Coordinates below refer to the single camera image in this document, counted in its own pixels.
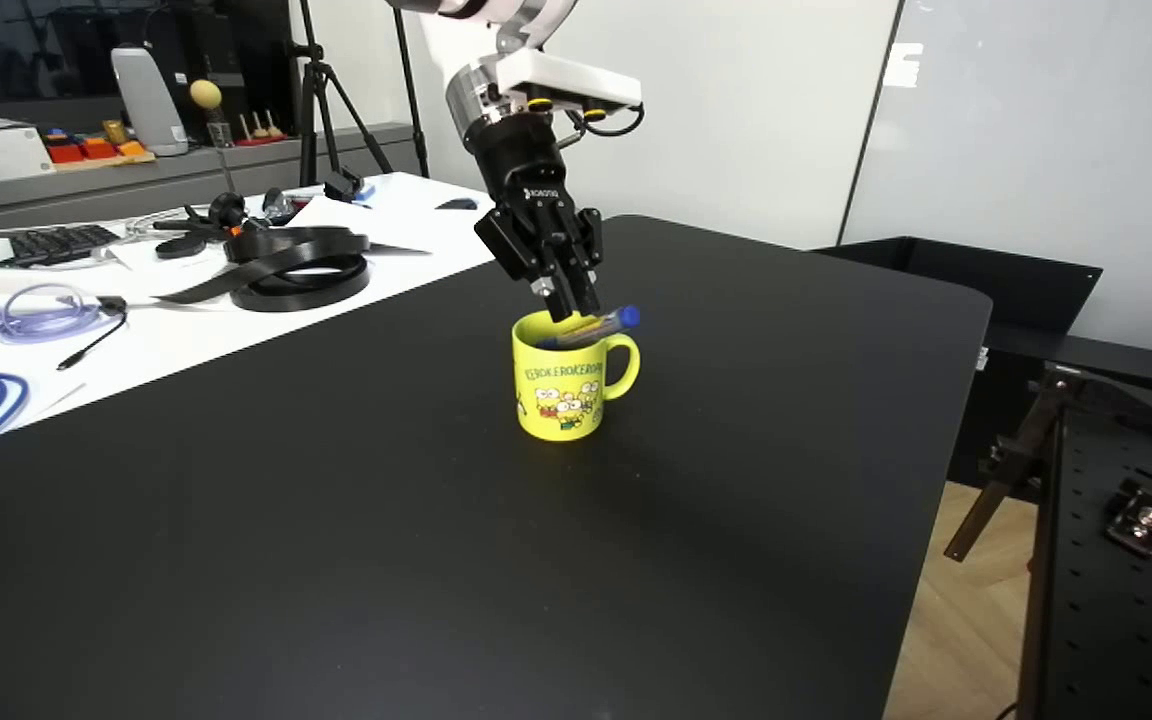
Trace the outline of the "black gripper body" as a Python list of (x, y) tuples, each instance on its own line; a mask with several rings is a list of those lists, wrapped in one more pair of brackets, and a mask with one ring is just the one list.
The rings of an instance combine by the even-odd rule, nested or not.
[(599, 262), (590, 215), (569, 196), (569, 169), (543, 116), (502, 116), (466, 129), (466, 150), (490, 196), (477, 224), (512, 281), (563, 276), (582, 284)]

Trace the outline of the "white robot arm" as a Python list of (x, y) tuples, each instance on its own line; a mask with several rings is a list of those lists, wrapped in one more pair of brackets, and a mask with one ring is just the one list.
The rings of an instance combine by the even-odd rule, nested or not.
[(563, 149), (615, 110), (596, 69), (549, 50), (574, 0), (386, 0), (428, 27), (443, 103), (490, 209), (477, 234), (556, 315), (596, 310), (599, 211), (569, 191)]

